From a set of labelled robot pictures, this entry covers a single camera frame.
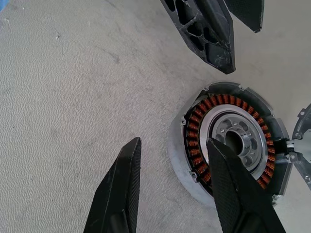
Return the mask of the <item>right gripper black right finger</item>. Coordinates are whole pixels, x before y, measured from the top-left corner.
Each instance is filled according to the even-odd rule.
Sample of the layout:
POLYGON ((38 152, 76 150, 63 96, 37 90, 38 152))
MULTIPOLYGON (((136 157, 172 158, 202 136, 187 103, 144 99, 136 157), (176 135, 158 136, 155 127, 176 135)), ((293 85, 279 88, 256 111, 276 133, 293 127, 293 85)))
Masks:
POLYGON ((234 151, 207 140, 213 197, 224 233, 283 233, 272 199, 234 151))

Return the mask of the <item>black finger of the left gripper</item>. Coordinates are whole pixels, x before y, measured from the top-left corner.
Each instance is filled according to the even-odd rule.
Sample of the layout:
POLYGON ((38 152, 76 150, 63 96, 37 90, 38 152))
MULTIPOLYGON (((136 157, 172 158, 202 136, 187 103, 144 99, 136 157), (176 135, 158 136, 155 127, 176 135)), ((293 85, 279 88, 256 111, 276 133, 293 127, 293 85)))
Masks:
POLYGON ((264 0, 225 0, 225 3, 229 12, 254 33, 261 31, 264 0))
POLYGON ((223 0, 161 3, 193 53, 224 74, 236 70, 233 20, 223 0))

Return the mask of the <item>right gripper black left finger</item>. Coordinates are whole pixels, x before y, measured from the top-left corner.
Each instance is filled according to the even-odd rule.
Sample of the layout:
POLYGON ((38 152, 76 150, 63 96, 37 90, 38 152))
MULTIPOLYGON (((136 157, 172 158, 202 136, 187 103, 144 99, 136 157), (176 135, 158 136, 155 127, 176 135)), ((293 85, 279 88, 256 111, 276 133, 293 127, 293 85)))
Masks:
POLYGON ((122 147, 96 189, 85 233, 135 233, 141 171, 141 138, 122 147))

